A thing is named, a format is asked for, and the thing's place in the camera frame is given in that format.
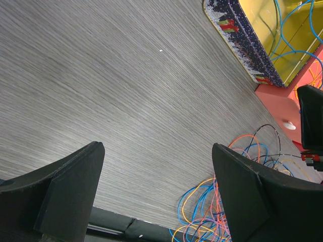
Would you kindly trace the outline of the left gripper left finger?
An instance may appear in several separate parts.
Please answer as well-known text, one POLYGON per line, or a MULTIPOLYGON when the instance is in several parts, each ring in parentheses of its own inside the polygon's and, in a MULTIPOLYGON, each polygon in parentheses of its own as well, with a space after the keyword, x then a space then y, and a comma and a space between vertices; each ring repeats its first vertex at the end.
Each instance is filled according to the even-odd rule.
POLYGON ((27 174, 1 179, 1 241, 83 241, 105 149, 91 142, 27 174))

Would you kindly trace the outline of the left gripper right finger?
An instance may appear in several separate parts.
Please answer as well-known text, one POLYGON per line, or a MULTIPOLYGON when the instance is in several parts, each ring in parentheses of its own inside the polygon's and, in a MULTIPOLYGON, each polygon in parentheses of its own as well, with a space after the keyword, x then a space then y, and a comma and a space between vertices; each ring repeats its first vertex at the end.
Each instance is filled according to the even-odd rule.
POLYGON ((322 241, 322 185, 218 143, 212 161, 232 241, 322 241))

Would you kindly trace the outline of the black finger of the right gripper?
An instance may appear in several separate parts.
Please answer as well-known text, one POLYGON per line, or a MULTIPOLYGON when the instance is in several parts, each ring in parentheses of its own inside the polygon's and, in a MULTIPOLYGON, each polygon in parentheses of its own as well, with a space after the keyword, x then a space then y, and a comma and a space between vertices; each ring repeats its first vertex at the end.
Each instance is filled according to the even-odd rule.
POLYGON ((301 143, 307 150, 322 150, 322 90, 305 85, 297 89, 301 116, 301 143))

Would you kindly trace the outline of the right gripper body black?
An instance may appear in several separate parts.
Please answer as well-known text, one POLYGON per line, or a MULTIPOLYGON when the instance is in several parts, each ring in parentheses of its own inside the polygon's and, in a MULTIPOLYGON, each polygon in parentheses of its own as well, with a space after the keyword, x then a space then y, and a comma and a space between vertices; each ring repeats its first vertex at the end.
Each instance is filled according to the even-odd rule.
POLYGON ((306 150, 301 152, 301 159, 307 166, 312 167, 316 171, 322 172, 322 150, 306 150))

